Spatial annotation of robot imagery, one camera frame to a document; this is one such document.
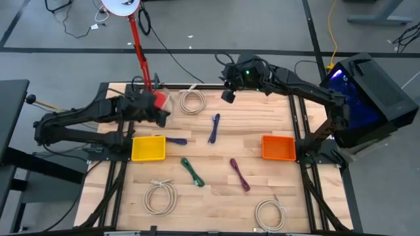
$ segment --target white lamp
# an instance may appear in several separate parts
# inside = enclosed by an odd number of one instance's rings
[[[114,15],[129,16],[140,6],[140,0],[102,0],[102,4]]]

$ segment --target gray floor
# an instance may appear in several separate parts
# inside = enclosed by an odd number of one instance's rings
[[[0,35],[5,32],[23,0],[0,0]],[[53,5],[63,1],[49,1]],[[332,51],[327,16],[333,1],[311,0],[320,48]],[[359,26],[349,24],[349,14],[377,12],[384,1],[374,5],[338,1],[333,13],[332,27],[339,52],[394,52],[394,40],[404,27]],[[313,46],[301,1],[290,0],[170,0],[151,1],[146,7],[161,40],[170,49],[268,49],[313,51]],[[411,16],[416,23],[420,3],[405,0],[396,14]],[[91,1],[75,0],[66,21],[68,30],[83,34],[94,24],[95,8]],[[44,8],[43,1],[31,0],[18,21],[6,47],[16,48],[73,48],[73,49],[131,49],[131,32],[126,19],[111,16],[106,27],[91,31],[88,37],[74,39],[64,33],[60,23],[62,10],[54,17]],[[158,40],[141,35],[146,49],[161,49]],[[405,52],[420,52],[420,39]],[[158,72],[163,82],[194,82],[167,54],[148,54],[150,72]],[[293,69],[298,60],[314,60],[306,56],[261,55],[273,64]],[[206,83],[217,83],[222,67],[211,54],[176,54],[179,62]],[[328,64],[330,58],[324,58]],[[376,61],[399,84],[403,85],[420,70],[420,58],[377,58]],[[103,81],[128,81],[139,75],[135,54],[57,54],[57,53],[0,53],[0,79],[29,79],[29,93],[38,99],[62,108],[81,107],[89,102]],[[299,64],[303,79],[319,83],[314,64]],[[420,76],[404,90],[412,97],[420,96]],[[44,114],[33,106],[24,106],[10,145],[22,151],[39,151],[33,141],[33,121]],[[350,166],[360,217],[366,233],[415,235],[420,218],[420,162],[416,144],[420,137],[420,120],[399,130],[383,145]],[[71,146],[59,143],[55,149]],[[15,199],[11,193],[9,199]],[[53,224],[67,211],[71,202],[28,205],[24,224],[39,231]],[[5,233],[7,215],[0,221],[0,233]],[[69,228],[75,211],[58,228]]]

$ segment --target desk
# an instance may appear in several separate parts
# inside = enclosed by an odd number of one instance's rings
[[[124,92],[126,84],[110,83],[109,87]],[[228,104],[220,99],[221,90],[203,92],[207,107],[198,115],[185,115],[176,107],[165,128],[159,128],[154,123],[135,125],[135,136],[187,138],[188,145],[167,144],[167,157],[163,162],[128,164],[117,229],[149,230],[150,226],[157,226],[157,230],[164,231],[252,232],[254,227],[258,227],[254,219],[255,206],[263,199],[273,199],[276,193],[287,209],[282,231],[309,232],[299,165],[261,158],[263,134],[294,135],[288,97],[277,94],[266,97],[261,92],[241,91],[236,93],[235,102]],[[107,97],[115,95],[112,91],[107,93]],[[309,101],[306,107],[311,130],[316,130],[326,119],[325,109]],[[211,118],[216,113],[220,113],[217,141],[208,144],[207,139],[213,129]],[[116,128],[116,123],[101,124],[98,131],[109,132]],[[193,184],[191,175],[180,164],[181,157],[188,158],[205,181],[204,187]],[[233,157],[251,186],[251,191],[247,193],[229,164]],[[109,162],[101,163],[86,178],[75,226],[87,219],[103,197],[109,166]],[[342,223],[352,228],[339,169],[327,164],[318,165],[318,169],[325,201]],[[178,191],[177,206],[168,216],[151,216],[143,207],[144,194],[153,179],[172,179]],[[159,209],[166,201],[166,192],[159,189],[153,196],[152,206]],[[318,207],[315,200],[313,202],[320,228]],[[108,209],[112,209],[113,203],[111,200]],[[108,211],[106,225],[110,223],[111,212]],[[280,217],[271,206],[263,209],[261,215],[268,225],[275,224]]]

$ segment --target red pole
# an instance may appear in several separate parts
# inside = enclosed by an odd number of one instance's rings
[[[129,15],[129,21],[131,26],[131,32],[133,33],[138,61],[140,62],[140,68],[143,72],[144,87],[146,88],[146,90],[152,91],[152,81],[150,80],[149,66],[147,64],[146,57],[140,49],[140,37],[138,36],[136,18],[134,14]]]

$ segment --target green cable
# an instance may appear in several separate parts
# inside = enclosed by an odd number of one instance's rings
[[[188,161],[187,158],[183,157],[181,158],[181,164],[189,171],[189,173],[192,175],[192,179],[194,181],[194,183],[198,186],[198,187],[203,187],[204,186],[204,181],[197,175],[197,173],[194,172],[194,169],[192,168],[190,162]]]

